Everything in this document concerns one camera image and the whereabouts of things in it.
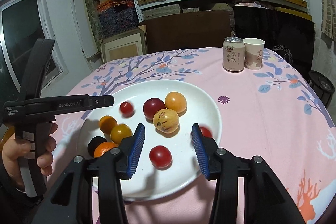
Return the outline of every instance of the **table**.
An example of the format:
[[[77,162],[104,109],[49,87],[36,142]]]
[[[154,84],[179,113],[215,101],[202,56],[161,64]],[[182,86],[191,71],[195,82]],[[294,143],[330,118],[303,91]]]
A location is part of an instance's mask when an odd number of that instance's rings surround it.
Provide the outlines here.
[[[222,48],[165,51],[108,62],[83,79],[69,95],[103,95],[155,79],[186,81],[218,104],[223,131],[220,145],[247,159],[261,155],[299,207],[306,223],[321,216],[336,192],[336,128],[302,76],[275,52],[264,49],[263,67],[230,73]],[[54,151],[56,180],[76,155],[76,140],[88,112],[59,115]],[[201,175],[182,191],[150,202],[126,205],[130,224],[208,223],[215,182]],[[244,194],[239,180],[238,221]],[[93,222],[98,196],[93,193]]]

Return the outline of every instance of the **paper cup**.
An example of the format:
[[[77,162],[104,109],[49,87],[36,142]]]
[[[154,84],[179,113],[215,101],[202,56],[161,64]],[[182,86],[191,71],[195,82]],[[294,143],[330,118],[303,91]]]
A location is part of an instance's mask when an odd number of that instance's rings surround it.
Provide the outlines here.
[[[258,38],[244,38],[245,66],[248,69],[261,69],[265,41]]]

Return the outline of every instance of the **picture frame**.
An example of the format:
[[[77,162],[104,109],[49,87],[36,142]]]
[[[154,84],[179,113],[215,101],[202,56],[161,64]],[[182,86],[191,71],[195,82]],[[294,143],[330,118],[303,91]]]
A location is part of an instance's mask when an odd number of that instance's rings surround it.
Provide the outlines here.
[[[141,28],[104,38],[100,49],[103,63],[147,54],[146,28],[142,25]]]

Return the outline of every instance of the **orange deer print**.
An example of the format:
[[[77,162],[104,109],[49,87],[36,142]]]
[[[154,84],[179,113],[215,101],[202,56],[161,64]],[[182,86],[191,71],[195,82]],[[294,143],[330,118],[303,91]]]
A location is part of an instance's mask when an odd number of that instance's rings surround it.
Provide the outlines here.
[[[310,204],[310,201],[318,196],[321,189],[316,192],[317,183],[314,185],[310,184],[310,179],[308,179],[308,188],[306,188],[306,170],[304,172],[304,177],[301,179],[299,184],[300,189],[297,192],[297,203],[296,206],[299,208],[301,215],[303,216],[304,221],[307,223],[308,220],[315,218],[315,211],[313,205]]]

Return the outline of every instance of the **beverage can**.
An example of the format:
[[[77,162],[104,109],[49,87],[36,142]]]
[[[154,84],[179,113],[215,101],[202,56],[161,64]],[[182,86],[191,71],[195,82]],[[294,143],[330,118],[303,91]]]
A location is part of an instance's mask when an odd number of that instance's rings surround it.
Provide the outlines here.
[[[239,72],[244,69],[245,45],[239,37],[226,37],[223,43],[223,68]]]

